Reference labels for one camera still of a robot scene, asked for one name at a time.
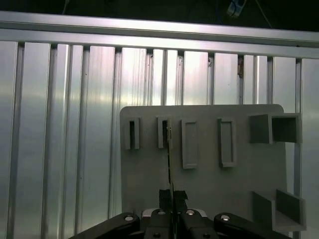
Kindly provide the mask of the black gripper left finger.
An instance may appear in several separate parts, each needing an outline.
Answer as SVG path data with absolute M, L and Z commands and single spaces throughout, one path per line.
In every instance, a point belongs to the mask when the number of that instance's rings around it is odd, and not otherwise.
M 159 190 L 159 208 L 146 209 L 141 216 L 121 213 L 90 227 L 73 239 L 171 239 L 172 215 L 169 189 Z

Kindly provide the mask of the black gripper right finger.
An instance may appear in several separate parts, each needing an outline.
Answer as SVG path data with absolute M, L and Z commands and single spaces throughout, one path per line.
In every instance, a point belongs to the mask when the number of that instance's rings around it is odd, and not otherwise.
M 185 191 L 174 191 L 178 239 L 288 239 L 287 235 L 264 228 L 231 213 L 209 219 L 187 206 Z

